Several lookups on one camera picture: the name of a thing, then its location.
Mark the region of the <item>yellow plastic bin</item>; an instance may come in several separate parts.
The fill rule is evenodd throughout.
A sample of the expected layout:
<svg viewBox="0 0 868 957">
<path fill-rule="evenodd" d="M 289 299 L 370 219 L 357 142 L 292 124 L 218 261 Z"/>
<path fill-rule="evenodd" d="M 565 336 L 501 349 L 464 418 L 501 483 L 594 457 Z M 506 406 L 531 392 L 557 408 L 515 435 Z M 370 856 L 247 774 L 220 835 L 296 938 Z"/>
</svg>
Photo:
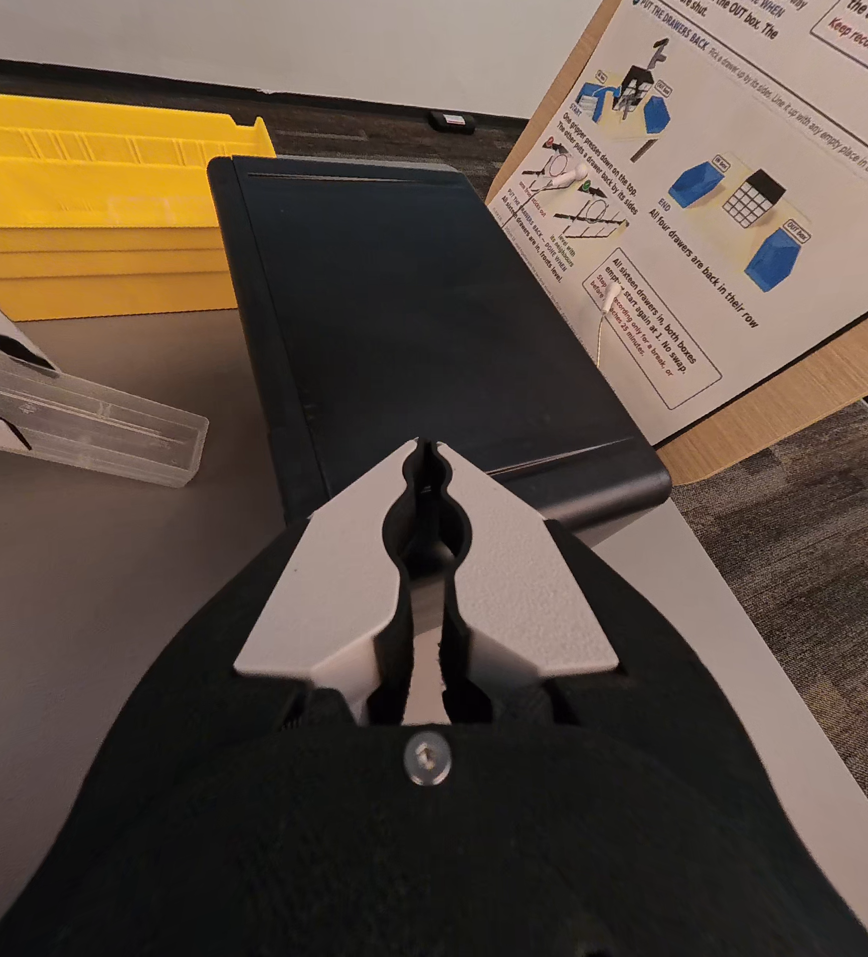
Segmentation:
<svg viewBox="0 0 868 957">
<path fill-rule="evenodd" d="M 236 308 L 209 185 L 263 119 L 0 94 L 0 309 L 14 321 Z"/>
</svg>

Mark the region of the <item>black drawer cabinet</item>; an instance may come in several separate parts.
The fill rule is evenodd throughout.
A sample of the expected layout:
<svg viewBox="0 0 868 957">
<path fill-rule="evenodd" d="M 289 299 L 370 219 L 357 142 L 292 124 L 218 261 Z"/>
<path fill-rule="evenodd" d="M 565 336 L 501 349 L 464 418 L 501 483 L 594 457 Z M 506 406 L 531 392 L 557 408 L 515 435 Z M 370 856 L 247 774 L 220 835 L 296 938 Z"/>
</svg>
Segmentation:
<svg viewBox="0 0 868 957">
<path fill-rule="evenodd" d="M 216 157 L 206 173 L 284 521 L 417 437 L 584 530 L 667 468 L 464 174 Z"/>
</svg>

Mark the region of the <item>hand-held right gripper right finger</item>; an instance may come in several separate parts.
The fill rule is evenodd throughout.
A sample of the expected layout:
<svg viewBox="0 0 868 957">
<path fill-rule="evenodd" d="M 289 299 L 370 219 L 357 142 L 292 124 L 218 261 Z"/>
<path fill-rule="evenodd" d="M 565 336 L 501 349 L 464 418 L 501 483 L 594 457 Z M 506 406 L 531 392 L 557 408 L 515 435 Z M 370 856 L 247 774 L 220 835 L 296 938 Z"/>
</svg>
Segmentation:
<svg viewBox="0 0 868 957">
<path fill-rule="evenodd" d="M 547 520 L 447 444 L 434 453 L 456 550 L 444 580 L 445 707 L 489 711 L 552 678 L 617 671 L 618 654 Z"/>
</svg>

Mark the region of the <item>clear plastic drawer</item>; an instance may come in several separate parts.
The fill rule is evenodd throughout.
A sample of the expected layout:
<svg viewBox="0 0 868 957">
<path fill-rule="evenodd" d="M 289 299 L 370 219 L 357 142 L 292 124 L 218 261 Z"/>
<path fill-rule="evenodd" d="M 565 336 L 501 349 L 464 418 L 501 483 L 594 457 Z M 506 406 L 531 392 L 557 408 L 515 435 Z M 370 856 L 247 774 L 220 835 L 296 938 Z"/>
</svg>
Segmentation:
<svg viewBox="0 0 868 957">
<path fill-rule="evenodd" d="M 196 474 L 207 418 L 0 353 L 0 417 L 30 451 L 8 451 L 183 487 Z"/>
</svg>

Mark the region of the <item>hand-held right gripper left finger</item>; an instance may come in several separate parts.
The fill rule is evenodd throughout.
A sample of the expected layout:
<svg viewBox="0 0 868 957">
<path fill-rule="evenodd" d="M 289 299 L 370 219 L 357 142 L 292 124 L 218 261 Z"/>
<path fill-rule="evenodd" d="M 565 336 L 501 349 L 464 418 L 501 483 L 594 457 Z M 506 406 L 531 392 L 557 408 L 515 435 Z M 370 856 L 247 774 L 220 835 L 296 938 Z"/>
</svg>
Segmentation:
<svg viewBox="0 0 868 957">
<path fill-rule="evenodd" d="M 397 724 L 414 666 L 410 578 L 423 442 L 313 512 L 235 659 L 242 676 L 332 689 L 357 724 Z"/>
</svg>

